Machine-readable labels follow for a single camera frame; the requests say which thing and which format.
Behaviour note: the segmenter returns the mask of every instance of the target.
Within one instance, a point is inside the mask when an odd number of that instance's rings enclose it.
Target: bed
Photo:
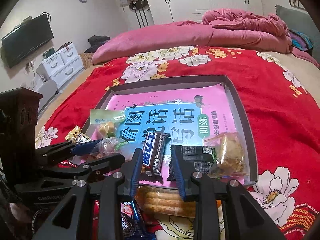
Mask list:
[[[235,85],[252,129],[259,181],[250,190],[287,239],[301,239],[318,216],[320,71],[292,54],[184,45],[88,65],[36,126],[36,147],[82,127],[111,86],[181,75],[223,74]],[[157,239],[193,238],[192,220],[145,218]],[[224,239],[221,217],[221,239]]]

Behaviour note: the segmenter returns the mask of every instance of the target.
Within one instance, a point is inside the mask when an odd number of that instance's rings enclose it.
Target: cabinet handle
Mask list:
[[[71,68],[71,71],[70,72],[65,72],[65,74],[67,75],[67,76],[70,76],[71,74],[72,74],[72,72],[73,72],[73,67]]]
[[[57,65],[58,65],[58,62],[55,65],[51,66],[50,68],[55,68]]]

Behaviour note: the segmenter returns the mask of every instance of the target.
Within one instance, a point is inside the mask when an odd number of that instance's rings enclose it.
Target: oreo package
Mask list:
[[[147,232],[135,200],[121,202],[121,223],[123,236],[126,240],[156,240],[154,233]]]
[[[171,145],[171,152],[182,152],[183,160],[190,162],[196,171],[208,174],[213,165],[217,165],[216,149],[210,146]],[[175,181],[172,160],[170,160],[168,181]]]
[[[149,132],[143,145],[143,160],[140,180],[163,183],[160,173],[165,143],[169,133]]]

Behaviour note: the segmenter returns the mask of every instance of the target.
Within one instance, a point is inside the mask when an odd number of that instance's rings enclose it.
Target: pink blanket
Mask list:
[[[203,24],[183,21],[128,31],[112,38],[92,57],[92,64],[177,46],[239,47],[289,53],[288,28],[278,16],[257,16],[237,9],[207,11]]]

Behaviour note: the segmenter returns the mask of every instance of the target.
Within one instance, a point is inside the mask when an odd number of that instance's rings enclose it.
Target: television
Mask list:
[[[11,68],[52,38],[46,14],[28,20],[2,38],[4,60]]]

